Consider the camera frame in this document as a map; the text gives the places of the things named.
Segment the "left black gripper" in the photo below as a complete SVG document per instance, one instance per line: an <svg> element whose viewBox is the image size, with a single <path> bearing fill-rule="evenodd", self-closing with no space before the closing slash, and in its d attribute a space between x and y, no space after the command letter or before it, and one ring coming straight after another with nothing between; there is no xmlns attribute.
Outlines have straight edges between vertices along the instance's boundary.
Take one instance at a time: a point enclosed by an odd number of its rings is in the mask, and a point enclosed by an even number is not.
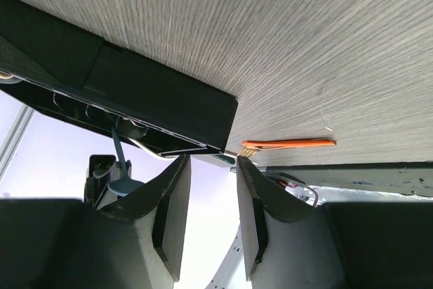
<svg viewBox="0 0 433 289"><path fill-rule="evenodd" d="M114 155L91 155L84 189L84 202L93 208L102 208L117 201L120 196L108 188L120 178L120 164Z"/></svg>

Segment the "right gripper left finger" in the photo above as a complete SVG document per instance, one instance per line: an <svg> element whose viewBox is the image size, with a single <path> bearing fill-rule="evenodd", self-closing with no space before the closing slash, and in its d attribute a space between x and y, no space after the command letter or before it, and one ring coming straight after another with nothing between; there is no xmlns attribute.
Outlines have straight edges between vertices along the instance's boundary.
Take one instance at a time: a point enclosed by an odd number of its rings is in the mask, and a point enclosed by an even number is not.
<svg viewBox="0 0 433 289"><path fill-rule="evenodd" d="M172 288L179 281L191 161L99 209L71 199L1 201L2 288Z"/></svg>

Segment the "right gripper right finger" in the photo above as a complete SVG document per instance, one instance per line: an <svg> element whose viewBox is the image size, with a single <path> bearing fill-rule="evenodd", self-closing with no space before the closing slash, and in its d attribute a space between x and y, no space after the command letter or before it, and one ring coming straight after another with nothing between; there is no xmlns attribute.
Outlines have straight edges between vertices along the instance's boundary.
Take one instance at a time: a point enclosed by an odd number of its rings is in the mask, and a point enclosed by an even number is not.
<svg viewBox="0 0 433 289"><path fill-rule="evenodd" d="M254 288L431 288L430 202L295 198L237 161L246 279Z"/></svg>

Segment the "blue silicone spoon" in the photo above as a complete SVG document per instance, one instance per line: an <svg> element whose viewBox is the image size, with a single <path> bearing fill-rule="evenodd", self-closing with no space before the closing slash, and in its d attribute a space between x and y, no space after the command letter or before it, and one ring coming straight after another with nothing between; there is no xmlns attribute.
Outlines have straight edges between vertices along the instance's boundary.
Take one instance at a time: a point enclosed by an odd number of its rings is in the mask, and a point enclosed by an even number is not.
<svg viewBox="0 0 433 289"><path fill-rule="evenodd" d="M129 176L127 162L124 157L124 152L122 146L114 127L111 128L112 139L114 141L114 147L116 150L116 155L118 157L118 162L120 164L120 178L109 183L108 187L111 192L120 197L125 197L130 193L138 190L140 187L144 186L143 182L132 179Z"/></svg>

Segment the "green handled fork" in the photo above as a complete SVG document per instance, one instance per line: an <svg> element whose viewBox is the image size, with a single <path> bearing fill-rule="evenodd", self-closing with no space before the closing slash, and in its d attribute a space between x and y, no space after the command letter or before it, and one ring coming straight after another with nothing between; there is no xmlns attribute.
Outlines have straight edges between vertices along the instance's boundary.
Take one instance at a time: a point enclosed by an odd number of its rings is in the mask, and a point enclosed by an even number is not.
<svg viewBox="0 0 433 289"><path fill-rule="evenodd" d="M215 154L212 155L212 157L226 163L226 164L230 164L230 165L234 165L236 163L236 159L232 156L227 156L224 154Z"/></svg>

